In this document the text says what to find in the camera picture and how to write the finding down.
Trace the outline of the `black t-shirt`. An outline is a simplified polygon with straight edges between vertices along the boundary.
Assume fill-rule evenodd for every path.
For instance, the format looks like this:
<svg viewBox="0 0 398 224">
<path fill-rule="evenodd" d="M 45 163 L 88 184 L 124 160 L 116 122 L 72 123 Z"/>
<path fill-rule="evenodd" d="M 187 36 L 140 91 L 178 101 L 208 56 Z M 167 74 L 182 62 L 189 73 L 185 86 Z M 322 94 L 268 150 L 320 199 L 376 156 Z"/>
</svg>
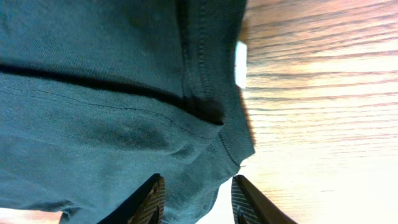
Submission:
<svg viewBox="0 0 398 224">
<path fill-rule="evenodd" d="M 253 155 L 245 1 L 2 0 L 1 206 L 97 223 L 150 176 L 195 223 Z"/>
</svg>

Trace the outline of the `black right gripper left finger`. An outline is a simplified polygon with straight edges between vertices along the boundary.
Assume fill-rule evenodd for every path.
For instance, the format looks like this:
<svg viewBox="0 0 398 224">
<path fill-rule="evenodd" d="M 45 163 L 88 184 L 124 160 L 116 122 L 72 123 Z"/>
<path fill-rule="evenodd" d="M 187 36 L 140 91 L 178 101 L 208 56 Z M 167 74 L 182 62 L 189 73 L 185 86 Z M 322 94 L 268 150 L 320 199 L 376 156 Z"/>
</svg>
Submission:
<svg viewBox="0 0 398 224">
<path fill-rule="evenodd" d="M 98 224 L 160 224 L 164 204 L 165 180 L 154 174 Z"/>
</svg>

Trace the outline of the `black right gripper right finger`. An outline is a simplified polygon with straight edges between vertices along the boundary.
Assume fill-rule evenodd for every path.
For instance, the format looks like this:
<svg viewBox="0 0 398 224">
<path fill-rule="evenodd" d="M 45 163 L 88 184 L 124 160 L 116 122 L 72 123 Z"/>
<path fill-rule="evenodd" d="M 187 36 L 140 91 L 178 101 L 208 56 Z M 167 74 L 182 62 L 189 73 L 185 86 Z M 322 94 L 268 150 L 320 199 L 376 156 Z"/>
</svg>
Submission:
<svg viewBox="0 0 398 224">
<path fill-rule="evenodd" d="M 297 224 L 243 175 L 232 178 L 231 204 L 235 224 Z"/>
</svg>

